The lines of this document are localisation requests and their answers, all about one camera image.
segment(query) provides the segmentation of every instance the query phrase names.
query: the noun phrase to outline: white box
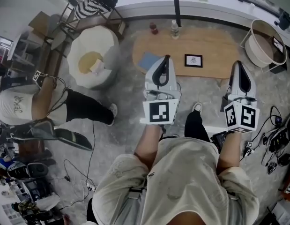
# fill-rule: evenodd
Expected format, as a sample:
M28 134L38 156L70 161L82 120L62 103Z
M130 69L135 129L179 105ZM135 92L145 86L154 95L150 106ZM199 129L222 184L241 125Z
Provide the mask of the white box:
M259 109L233 101L224 107L226 125L229 130L249 133L256 131L259 118Z

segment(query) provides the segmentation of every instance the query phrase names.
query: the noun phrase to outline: t-shirt print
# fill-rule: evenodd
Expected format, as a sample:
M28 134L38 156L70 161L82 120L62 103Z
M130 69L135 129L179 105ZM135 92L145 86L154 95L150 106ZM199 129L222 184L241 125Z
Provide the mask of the t-shirt print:
M21 102L23 101L23 97L19 96L14 96L14 113L22 113L22 104Z

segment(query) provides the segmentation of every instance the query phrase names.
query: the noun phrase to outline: black pole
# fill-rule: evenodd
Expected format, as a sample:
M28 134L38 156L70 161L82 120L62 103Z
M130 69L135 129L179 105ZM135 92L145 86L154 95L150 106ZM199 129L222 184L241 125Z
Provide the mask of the black pole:
M181 27L179 0L174 0L174 7L175 7L175 14L176 14L176 22L177 22L177 25L179 27Z

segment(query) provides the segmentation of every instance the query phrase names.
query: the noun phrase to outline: plastic water bottle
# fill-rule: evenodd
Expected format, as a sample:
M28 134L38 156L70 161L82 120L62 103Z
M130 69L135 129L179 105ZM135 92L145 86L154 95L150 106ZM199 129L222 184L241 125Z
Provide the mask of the plastic water bottle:
M179 27L176 23L176 20L172 20L172 25L171 25L171 33L172 33L172 38L177 39L179 37Z

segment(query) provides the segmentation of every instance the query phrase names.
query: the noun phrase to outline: white round chair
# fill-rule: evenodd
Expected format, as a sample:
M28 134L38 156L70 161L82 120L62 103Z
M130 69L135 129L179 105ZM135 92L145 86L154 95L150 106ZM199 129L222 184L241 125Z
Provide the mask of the white round chair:
M89 52L97 52L103 57L104 69L99 73L83 74L79 71L80 59ZM72 42L70 53L67 56L69 72L77 85L88 89L105 87L111 83L117 72L118 54L119 42L111 30L103 26L86 29Z
M286 47L278 32L260 19L252 21L250 30L240 46L245 48L251 62L261 69L271 63L276 65L271 68L274 69L284 64L287 59Z

